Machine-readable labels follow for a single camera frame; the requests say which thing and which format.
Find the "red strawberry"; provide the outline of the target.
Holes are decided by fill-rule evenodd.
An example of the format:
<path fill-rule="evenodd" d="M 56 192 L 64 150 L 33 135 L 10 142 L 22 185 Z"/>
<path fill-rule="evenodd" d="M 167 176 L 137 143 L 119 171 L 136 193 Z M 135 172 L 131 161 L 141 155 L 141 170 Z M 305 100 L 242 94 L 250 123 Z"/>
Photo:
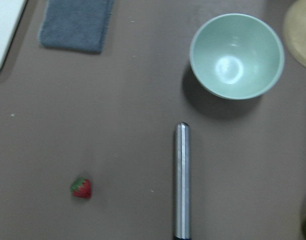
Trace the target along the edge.
<path fill-rule="evenodd" d="M 90 180 L 84 177 L 77 178 L 70 185 L 70 192 L 74 197 L 90 199 L 92 197 L 92 185 Z"/>

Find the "steel muddler black tip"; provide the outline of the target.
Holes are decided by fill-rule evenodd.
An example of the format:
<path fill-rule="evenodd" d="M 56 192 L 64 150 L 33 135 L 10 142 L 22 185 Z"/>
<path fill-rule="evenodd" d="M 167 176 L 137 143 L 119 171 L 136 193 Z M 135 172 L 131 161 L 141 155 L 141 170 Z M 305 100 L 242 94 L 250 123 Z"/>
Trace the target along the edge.
<path fill-rule="evenodd" d="M 174 132 L 174 230 L 175 240 L 191 239 L 191 134 L 180 122 Z"/>

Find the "mint green bowl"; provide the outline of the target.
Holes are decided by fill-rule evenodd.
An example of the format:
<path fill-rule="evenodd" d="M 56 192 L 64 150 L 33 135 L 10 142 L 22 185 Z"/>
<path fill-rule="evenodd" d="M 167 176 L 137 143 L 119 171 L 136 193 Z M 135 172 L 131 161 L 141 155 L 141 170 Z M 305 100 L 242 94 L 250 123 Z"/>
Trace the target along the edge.
<path fill-rule="evenodd" d="M 278 82 L 285 53 L 268 24 L 247 14 L 228 13 L 198 29 L 190 43 L 189 62 L 209 93 L 227 100 L 249 100 Z"/>

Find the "grey folded cloth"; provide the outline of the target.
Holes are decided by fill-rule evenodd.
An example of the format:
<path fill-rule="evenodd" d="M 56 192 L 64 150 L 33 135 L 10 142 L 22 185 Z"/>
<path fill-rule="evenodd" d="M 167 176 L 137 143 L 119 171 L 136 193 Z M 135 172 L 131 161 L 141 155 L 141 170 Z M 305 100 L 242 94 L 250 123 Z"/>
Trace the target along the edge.
<path fill-rule="evenodd" d="M 87 53 L 104 48 L 113 0 L 49 0 L 38 33 L 41 46 Z"/>

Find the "wooden glass stand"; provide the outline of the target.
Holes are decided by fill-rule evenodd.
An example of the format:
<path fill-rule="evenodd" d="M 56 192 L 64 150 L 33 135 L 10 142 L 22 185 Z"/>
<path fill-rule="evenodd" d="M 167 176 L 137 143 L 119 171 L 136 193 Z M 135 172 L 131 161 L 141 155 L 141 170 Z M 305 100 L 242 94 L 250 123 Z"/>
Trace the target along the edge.
<path fill-rule="evenodd" d="M 296 0 L 288 8 L 283 21 L 283 37 L 290 54 L 306 68 L 306 0 Z"/>

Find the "cream rabbit tray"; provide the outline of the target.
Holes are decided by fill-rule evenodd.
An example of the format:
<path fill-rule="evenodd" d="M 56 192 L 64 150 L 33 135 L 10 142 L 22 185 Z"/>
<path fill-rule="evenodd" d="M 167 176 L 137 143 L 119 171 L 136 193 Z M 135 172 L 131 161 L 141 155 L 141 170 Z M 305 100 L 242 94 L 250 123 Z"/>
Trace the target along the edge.
<path fill-rule="evenodd" d="M 9 51 L 26 0 L 0 0 L 0 69 Z"/>

